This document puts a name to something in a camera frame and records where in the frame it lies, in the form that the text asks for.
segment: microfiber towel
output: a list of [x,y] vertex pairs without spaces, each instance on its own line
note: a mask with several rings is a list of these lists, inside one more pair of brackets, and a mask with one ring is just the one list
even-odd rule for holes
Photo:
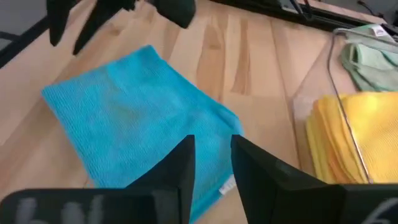
[[314,102],[306,122],[317,177],[331,184],[367,182],[352,131],[370,178],[378,184],[397,182],[398,93],[361,92],[339,97],[351,130],[335,96]]
[[[370,24],[353,30],[374,35],[371,29],[373,27],[382,29],[378,24]],[[377,38],[394,42],[390,35]],[[398,54],[393,53],[394,46],[356,34],[347,34],[347,39],[348,44],[341,51],[341,62],[358,90],[397,91]]]
[[220,197],[233,173],[238,117],[184,79],[151,46],[44,88],[96,187],[124,188],[195,135],[191,222]]
[[398,55],[363,44],[347,44],[341,61],[362,91],[398,91]]

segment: wooden surface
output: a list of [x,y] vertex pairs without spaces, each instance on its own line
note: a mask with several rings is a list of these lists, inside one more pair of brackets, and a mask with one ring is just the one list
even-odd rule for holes
[[373,22],[373,23],[378,23],[378,24],[386,23],[384,21],[384,19],[382,19],[380,17],[374,17],[372,15],[355,12],[355,11],[352,11],[352,10],[349,10],[349,9],[345,9],[345,8],[342,8],[342,7],[334,6],[334,5],[331,5],[331,4],[326,4],[324,2],[320,2],[320,1],[317,1],[317,0],[316,1],[315,0],[308,0],[308,1],[309,1],[310,5],[312,7],[316,7],[316,8],[319,8],[319,9],[327,10],[327,11],[334,12],[334,13],[337,13],[337,14],[350,16],[350,17],[361,19],[361,20],[364,20],[364,21],[370,21],[370,22]]
[[[147,44],[234,111],[249,140],[299,167],[290,101],[328,33],[207,0],[197,2],[197,15],[184,30],[143,3],[136,12],[116,14],[74,57],[73,45],[92,6],[85,0],[73,9],[57,47],[46,32],[0,70],[0,198],[17,189],[88,185],[40,90]],[[237,190],[198,223],[246,223]]]

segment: metal wire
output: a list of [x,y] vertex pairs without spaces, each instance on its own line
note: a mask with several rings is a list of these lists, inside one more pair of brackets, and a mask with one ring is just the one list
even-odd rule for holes
[[305,19],[306,21],[312,21],[312,20],[313,20],[312,8],[311,8],[311,5],[310,5],[310,3],[308,2],[308,0],[304,0],[304,3],[305,3],[305,7],[306,7],[307,10],[308,10],[308,15],[309,15],[309,16],[306,16],[306,15],[304,14],[303,10],[301,9],[300,5],[297,3],[296,0],[290,0],[290,3],[292,3],[293,7],[294,7],[295,10],[298,12],[298,14],[299,14],[300,16],[304,17],[304,19]]
[[334,81],[333,81],[333,78],[332,78],[332,76],[331,76],[330,62],[331,62],[331,56],[332,56],[332,53],[333,53],[333,48],[334,48],[335,42],[336,42],[336,37],[337,37],[338,35],[344,35],[344,34],[355,34],[355,35],[359,35],[359,36],[361,36],[361,37],[373,39],[373,40],[382,42],[382,43],[384,43],[384,44],[397,47],[397,49],[398,49],[398,44],[397,44],[397,43],[394,43],[394,42],[389,42],[388,40],[378,39],[378,38],[373,37],[373,36],[371,36],[371,35],[362,34],[362,33],[360,33],[360,32],[356,32],[356,31],[353,31],[353,30],[339,28],[339,29],[335,29],[335,30],[333,31],[333,35],[332,35],[332,39],[331,39],[331,46],[330,46],[329,53],[328,53],[327,69],[328,69],[328,76],[329,76],[329,79],[330,79],[331,84],[332,84],[332,86],[333,86],[333,91],[335,92],[335,94],[336,94],[336,96],[337,96],[337,99],[338,99],[338,102],[339,102],[339,106],[340,106],[340,110],[341,110],[341,112],[343,113],[343,117],[344,117],[344,120],[345,120],[345,122],[346,122],[346,124],[347,124],[349,134],[350,134],[350,136],[351,136],[351,138],[352,138],[352,140],[353,140],[353,142],[354,142],[354,146],[355,146],[355,149],[356,149],[356,153],[357,153],[357,155],[358,155],[358,157],[359,157],[359,159],[360,159],[360,161],[361,161],[361,167],[363,168],[363,171],[365,172],[366,179],[367,179],[367,181],[368,181],[369,184],[373,184],[373,180],[372,180],[372,178],[371,178],[371,176],[370,176],[370,174],[369,174],[368,168],[366,167],[366,163],[365,163],[365,161],[364,161],[364,159],[363,159],[361,150],[360,150],[360,148],[359,148],[359,146],[358,146],[357,141],[355,140],[353,130],[352,130],[352,128],[351,128],[351,125],[349,124],[347,115],[346,115],[346,113],[345,113],[345,111],[344,111],[343,103],[341,102],[340,97],[339,97],[339,95],[338,95],[337,87],[336,87],[336,85],[335,85],[335,83],[334,83]]

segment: blue microfiber towel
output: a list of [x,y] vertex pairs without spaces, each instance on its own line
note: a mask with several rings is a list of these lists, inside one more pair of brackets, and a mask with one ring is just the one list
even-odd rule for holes
[[238,117],[162,60],[151,46],[45,87],[55,113],[96,187],[123,188],[195,135],[191,222],[220,197],[232,172]]

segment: black object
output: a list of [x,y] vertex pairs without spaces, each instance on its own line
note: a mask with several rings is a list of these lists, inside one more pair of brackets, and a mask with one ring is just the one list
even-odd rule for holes
[[390,24],[381,24],[381,27],[390,35],[396,36],[398,35],[398,27],[390,25]]
[[300,14],[286,11],[282,8],[285,6],[281,0],[212,0],[214,2],[227,4],[252,12],[265,14],[276,17],[286,21],[303,24],[305,26],[315,27],[325,31],[333,31],[336,28],[352,29],[354,27],[364,26],[369,24],[368,21],[355,19],[349,16],[337,14],[334,12],[312,8],[312,11],[304,4],[298,4],[306,17],[311,17],[310,20]]
[[[73,0],[47,0],[47,15],[50,19],[50,42],[57,45],[65,30]],[[134,10],[136,0],[97,0],[73,49],[76,55],[92,38],[95,32],[119,10]],[[195,15],[195,0],[154,0],[157,12],[180,27],[187,28]]]
[[394,13],[394,21],[392,22],[392,25],[398,26],[398,10]]
[[0,31],[0,39],[4,39],[4,40],[16,40],[16,39],[18,39],[18,35],[16,35],[16,34],[11,34],[11,33],[8,33],[8,32],[3,32],[3,31]]
[[357,3],[361,6],[363,6],[365,9],[367,9],[372,16],[377,16],[377,17],[383,18],[383,14],[381,14],[381,13],[376,14],[375,12],[373,12],[373,10],[363,0],[358,0]]
[[125,189],[23,190],[0,204],[2,224],[189,223],[195,140],[183,139]]
[[300,7],[300,5],[296,0],[290,0],[290,3],[293,5],[294,9],[298,12],[298,14],[302,16],[306,21],[312,21],[313,19],[312,8],[308,0],[304,0],[304,4],[309,16],[304,14],[302,8]]
[[19,52],[38,38],[38,36],[40,36],[47,28],[48,20],[47,17],[45,17],[18,38],[15,38],[5,48],[0,50],[0,68],[5,66],[10,60],[19,54]]
[[231,147],[249,224],[398,223],[397,184],[328,185],[241,136]]

